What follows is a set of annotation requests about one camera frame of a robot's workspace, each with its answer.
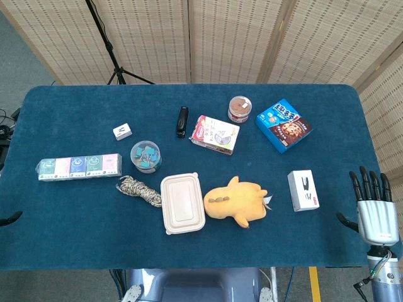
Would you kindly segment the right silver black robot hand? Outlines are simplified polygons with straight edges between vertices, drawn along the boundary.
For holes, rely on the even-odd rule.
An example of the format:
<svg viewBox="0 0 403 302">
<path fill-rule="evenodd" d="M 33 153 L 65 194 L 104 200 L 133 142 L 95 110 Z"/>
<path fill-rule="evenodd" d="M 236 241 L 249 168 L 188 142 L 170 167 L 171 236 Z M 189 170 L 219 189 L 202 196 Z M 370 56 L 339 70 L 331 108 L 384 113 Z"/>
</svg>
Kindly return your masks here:
<svg viewBox="0 0 403 302">
<path fill-rule="evenodd" d="M 391 247 L 399 241 L 397 208 L 392 200 L 391 186 L 384 173 L 377 175 L 360 167 L 362 180 L 351 171 L 356 197 L 358 221 L 352 222 L 342 213 L 336 217 L 346 227 L 359 233 L 364 242 L 372 246 Z"/>
</svg>

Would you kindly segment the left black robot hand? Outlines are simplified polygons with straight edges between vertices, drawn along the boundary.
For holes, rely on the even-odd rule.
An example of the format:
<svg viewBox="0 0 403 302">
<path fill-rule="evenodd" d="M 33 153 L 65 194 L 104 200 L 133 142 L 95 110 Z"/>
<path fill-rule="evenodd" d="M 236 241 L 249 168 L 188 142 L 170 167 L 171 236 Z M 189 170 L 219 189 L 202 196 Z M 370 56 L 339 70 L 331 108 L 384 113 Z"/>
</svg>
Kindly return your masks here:
<svg viewBox="0 0 403 302">
<path fill-rule="evenodd" d="M 0 227 L 5 227 L 14 223 L 21 215 L 23 214 L 22 211 L 17 211 L 13 215 L 8 218 L 1 218 L 0 219 Z"/>
</svg>

